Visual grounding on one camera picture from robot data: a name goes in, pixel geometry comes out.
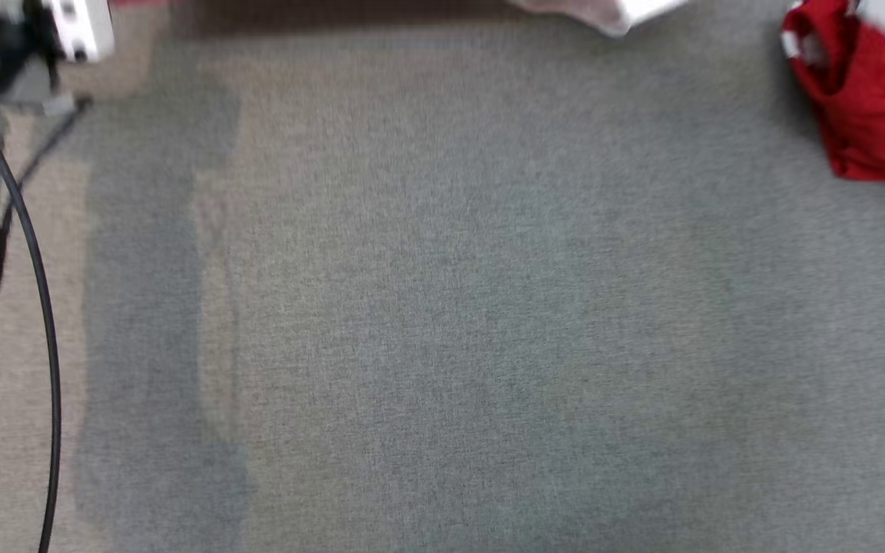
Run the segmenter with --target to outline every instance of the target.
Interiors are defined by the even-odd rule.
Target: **black cable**
[[[39,553],[46,553],[50,548],[50,535],[53,533],[53,518],[57,508],[57,487],[60,476],[60,357],[57,353],[57,330],[53,322],[53,305],[50,302],[50,289],[46,283],[46,269],[43,267],[43,256],[36,241],[36,232],[32,228],[29,211],[22,200],[22,192],[15,181],[12,169],[6,161],[0,147],[0,173],[9,189],[15,214],[25,234],[25,242],[29,247],[32,259],[32,270],[36,276],[36,287],[39,290],[39,303],[43,310],[43,325],[46,329],[46,349],[50,362],[50,396],[52,400],[52,435],[50,444],[50,479],[46,489],[46,510],[43,515],[43,529],[39,536]]]
[[[25,187],[25,183],[28,182],[29,179],[32,178],[32,175],[35,175],[36,171],[39,169],[39,165],[42,164],[43,160],[49,155],[54,147],[57,147],[57,144],[60,144],[60,140],[63,140],[64,137],[67,136],[67,133],[71,132],[71,129],[74,128],[74,123],[78,122],[78,119],[81,118],[82,115],[87,111],[88,106],[91,106],[90,98],[78,98],[75,104],[74,111],[67,115],[67,117],[57,124],[56,127],[53,128],[53,131],[50,133],[50,136],[47,137],[46,141],[43,144],[40,144],[39,150],[36,151],[35,154],[29,158],[29,162],[25,165],[25,168],[22,169],[22,172],[18,176],[18,189],[22,192],[22,188]],[[2,225],[1,232],[6,237],[9,236],[12,231],[12,220],[13,220],[13,206],[12,203],[9,204],[9,207],[6,209],[6,213],[2,217]]]
[[[89,105],[91,105],[90,98],[77,99],[74,111],[53,128],[46,141],[40,144],[36,153],[29,158],[27,167],[22,169],[18,176],[18,189],[22,191],[25,188],[25,183],[32,179],[32,175],[35,175],[36,169],[39,169],[39,164],[53,151],[54,147],[57,147],[60,140],[66,137],[67,133],[74,128],[74,123],[77,123],[78,119],[87,111]],[[10,202],[6,207],[5,214],[2,216],[2,224],[0,224],[0,287],[2,286],[2,276],[5,272],[6,253],[7,249],[9,249],[9,234],[12,231],[13,213],[12,202]]]

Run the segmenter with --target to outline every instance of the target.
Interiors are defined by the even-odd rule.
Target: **beige carpet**
[[[54,551],[885,552],[885,184],[830,175],[784,3],[412,6],[125,9],[69,73]],[[49,438],[13,252],[0,552]]]

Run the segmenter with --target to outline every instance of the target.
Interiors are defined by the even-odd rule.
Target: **red bag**
[[[807,0],[784,18],[783,41],[833,171],[885,180],[885,34],[850,15],[847,0]]]

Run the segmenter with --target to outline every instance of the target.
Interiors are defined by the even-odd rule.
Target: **red fabric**
[[[814,102],[822,139],[836,175],[885,180],[885,35],[847,15],[847,0],[806,0],[787,14],[784,31],[814,32],[827,67],[791,59]]]

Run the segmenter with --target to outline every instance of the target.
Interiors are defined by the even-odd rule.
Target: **carpet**
[[[830,174],[787,6],[411,4],[124,8],[67,72],[53,550],[885,552],[885,184]],[[0,551],[49,451],[16,246]]]

